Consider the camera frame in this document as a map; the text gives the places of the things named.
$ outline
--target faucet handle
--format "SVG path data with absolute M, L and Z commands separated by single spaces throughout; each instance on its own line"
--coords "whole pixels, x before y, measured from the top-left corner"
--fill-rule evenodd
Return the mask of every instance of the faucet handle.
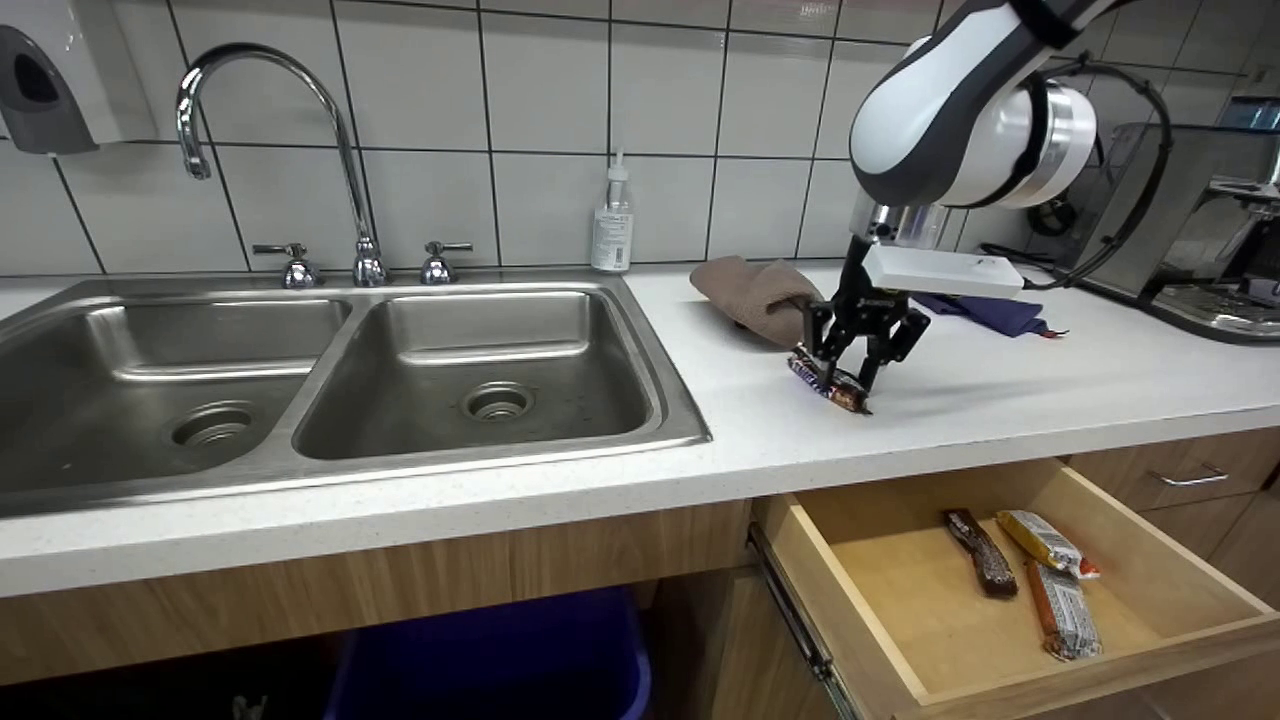
M 425 283 L 453 283 L 457 281 L 453 266 L 442 262 L 442 250 L 470 250 L 470 244 L 440 244 L 440 238 L 431 238 L 426 244 L 426 262 L 420 271 Z
M 308 244 L 253 244 L 253 254 L 286 254 L 280 287 L 316 287 L 318 271 L 308 262 Z

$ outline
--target white countertop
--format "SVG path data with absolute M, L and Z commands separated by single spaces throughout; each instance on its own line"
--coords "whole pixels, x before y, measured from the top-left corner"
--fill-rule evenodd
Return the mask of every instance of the white countertop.
M 833 266 L 809 274 L 823 291 L 837 283 Z M 911 358 L 881 374 L 875 416 L 848 416 L 779 352 L 726 326 L 682 271 L 626 283 L 682 371 L 708 445 L 16 515 L 0 521 L 0 597 L 1280 427 L 1280 348 L 1197 340 L 1082 291 L 1034 297 L 1064 340 L 934 321 Z M 0 287 L 0 314 L 39 297 L 49 287 Z

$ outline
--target soap bottle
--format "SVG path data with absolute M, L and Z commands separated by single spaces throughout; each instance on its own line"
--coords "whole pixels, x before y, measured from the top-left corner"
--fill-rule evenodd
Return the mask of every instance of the soap bottle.
M 607 163 L 605 204 L 591 211 L 591 266 L 595 271 L 626 271 L 631 266 L 631 238 L 637 238 L 637 215 L 631 215 L 631 171 L 622 163 L 622 151 Z

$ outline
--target double sink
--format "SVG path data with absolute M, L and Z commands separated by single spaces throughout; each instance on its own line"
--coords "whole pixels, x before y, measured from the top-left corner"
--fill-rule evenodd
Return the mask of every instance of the double sink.
M 81 283 L 0 324 L 0 511 L 703 439 L 621 281 Z

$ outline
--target towel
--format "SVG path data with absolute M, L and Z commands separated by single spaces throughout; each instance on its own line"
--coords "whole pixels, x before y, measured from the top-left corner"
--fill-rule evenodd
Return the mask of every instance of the towel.
M 690 266 L 688 281 L 718 314 L 773 348 L 790 348 L 805 334 L 805 311 L 823 298 L 790 262 L 749 262 L 722 254 Z
M 990 298 L 990 297 L 911 297 L 917 302 L 932 309 L 934 314 L 968 314 L 998 334 L 1064 334 L 1038 321 L 1038 302 L 1025 298 Z

